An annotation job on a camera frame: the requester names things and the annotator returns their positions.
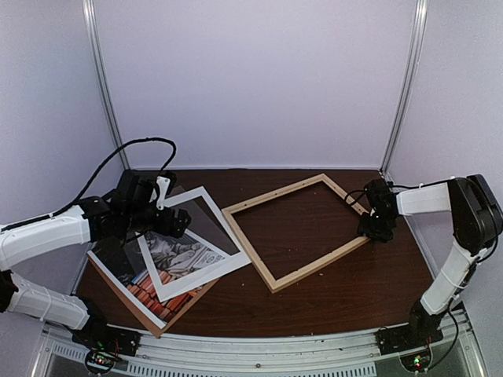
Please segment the light wooden picture frame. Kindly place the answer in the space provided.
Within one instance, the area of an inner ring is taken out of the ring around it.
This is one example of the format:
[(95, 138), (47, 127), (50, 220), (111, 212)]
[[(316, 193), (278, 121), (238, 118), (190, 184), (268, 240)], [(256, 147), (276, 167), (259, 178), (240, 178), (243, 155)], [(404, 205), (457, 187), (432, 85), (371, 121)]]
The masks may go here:
[(229, 207), (222, 209), (222, 215), (227, 221), (228, 225), (232, 229), (233, 234), (236, 236), (240, 245), (244, 248), (244, 252), (251, 260), (251, 263), (257, 270), (258, 274), (263, 279), (266, 286), (274, 294), (293, 284), (298, 283), (302, 279), (316, 273), (317, 271), (325, 268), (327, 265), (341, 259), (342, 257), (350, 254), (352, 251), (364, 246), (370, 241), (370, 238), (366, 236), (357, 236), (352, 241), (345, 243), (343, 246), (336, 248), (335, 250), (329, 252), (328, 254), (316, 259), (315, 261), (297, 269), (296, 271), (283, 276), (280, 279), (275, 279), (272, 272), (266, 267), (266, 264), (261, 259), (255, 248), (252, 246), (249, 239), (244, 234), (242, 228), (238, 225), (237, 221), (234, 219), (234, 215), (243, 211), (249, 210), (258, 205), (270, 202), (275, 199), (280, 199), (282, 196), (297, 192), (302, 189), (306, 189), (317, 183), (323, 183), (329, 189), (331, 189), (335, 194), (340, 197), (345, 204), (352, 198), (352, 196), (344, 191), (337, 183), (335, 183), (326, 174), (318, 174), (311, 178), (298, 181), (296, 183), (287, 185), (282, 188), (275, 189), (273, 191), (264, 193), (259, 196), (252, 197), (240, 203), (236, 203)]

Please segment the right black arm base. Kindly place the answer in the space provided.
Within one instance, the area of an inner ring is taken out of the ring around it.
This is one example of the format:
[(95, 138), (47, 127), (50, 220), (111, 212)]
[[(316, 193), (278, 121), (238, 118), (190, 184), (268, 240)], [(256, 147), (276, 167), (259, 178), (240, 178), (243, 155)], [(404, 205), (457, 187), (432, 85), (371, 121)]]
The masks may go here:
[(381, 355), (399, 353), (443, 340), (439, 329), (446, 311), (430, 315), (420, 300), (414, 302), (406, 324), (394, 328), (381, 328), (375, 333)]

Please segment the white mat board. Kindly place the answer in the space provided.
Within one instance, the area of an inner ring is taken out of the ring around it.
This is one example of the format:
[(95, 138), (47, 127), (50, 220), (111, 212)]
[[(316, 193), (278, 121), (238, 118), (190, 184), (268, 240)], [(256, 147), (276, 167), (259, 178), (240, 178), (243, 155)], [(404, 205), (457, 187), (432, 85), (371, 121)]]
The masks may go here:
[(138, 237), (158, 299), (164, 302), (247, 265), (250, 260), (230, 226), (229, 233), (240, 246), (239, 254), (228, 255), (188, 228), (180, 238), (156, 232)]

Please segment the clear acrylic sheet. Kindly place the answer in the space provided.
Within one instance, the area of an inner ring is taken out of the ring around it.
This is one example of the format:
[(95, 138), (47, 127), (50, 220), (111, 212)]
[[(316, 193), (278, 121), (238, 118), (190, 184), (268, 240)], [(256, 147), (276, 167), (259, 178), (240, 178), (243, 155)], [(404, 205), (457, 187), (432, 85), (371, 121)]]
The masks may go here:
[(228, 255), (241, 252), (229, 233), (229, 226), (222, 216), (220, 208), (207, 190), (197, 187), (184, 191), (181, 186), (164, 199), (163, 204), (172, 209), (187, 210), (192, 218), (188, 230), (211, 243)]

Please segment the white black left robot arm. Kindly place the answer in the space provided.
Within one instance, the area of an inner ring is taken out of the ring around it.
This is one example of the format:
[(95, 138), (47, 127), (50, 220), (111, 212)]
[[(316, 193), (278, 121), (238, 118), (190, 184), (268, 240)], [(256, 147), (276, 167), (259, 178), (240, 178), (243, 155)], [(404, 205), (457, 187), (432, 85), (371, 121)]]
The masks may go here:
[(16, 274), (28, 259), (76, 244), (113, 237), (124, 243), (132, 233), (157, 232), (181, 237), (191, 222), (186, 210), (165, 203), (175, 174), (155, 177), (140, 170), (123, 172), (116, 188), (103, 196), (78, 198), (52, 214), (1, 229), (1, 311), (27, 314), (82, 332), (97, 349), (108, 347), (112, 329), (98, 320), (82, 299), (63, 295)]

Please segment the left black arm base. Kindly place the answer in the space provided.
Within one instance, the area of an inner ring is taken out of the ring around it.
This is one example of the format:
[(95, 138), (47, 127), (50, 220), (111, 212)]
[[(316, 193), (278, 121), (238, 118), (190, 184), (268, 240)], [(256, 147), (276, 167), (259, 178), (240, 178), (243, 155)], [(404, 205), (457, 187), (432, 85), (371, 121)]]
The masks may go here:
[(81, 330), (70, 330), (72, 341), (89, 350), (134, 357), (137, 353), (140, 333), (111, 327), (103, 312), (92, 301), (84, 299), (83, 302), (90, 318)]

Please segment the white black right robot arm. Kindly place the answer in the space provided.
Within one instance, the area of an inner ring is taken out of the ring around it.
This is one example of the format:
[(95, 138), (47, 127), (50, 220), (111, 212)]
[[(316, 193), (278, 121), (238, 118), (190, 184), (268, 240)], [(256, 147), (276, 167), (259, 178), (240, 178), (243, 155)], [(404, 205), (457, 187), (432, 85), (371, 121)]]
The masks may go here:
[(453, 226), (450, 253), (433, 283), (414, 304), (403, 329), (408, 346), (420, 346), (433, 333), (450, 303), (466, 285), (476, 266), (495, 252), (502, 233), (502, 210), (481, 174), (449, 178), (416, 187), (393, 185), (384, 179), (363, 190), (371, 211), (358, 223), (358, 235), (386, 243), (396, 220), (415, 214), (448, 212)]

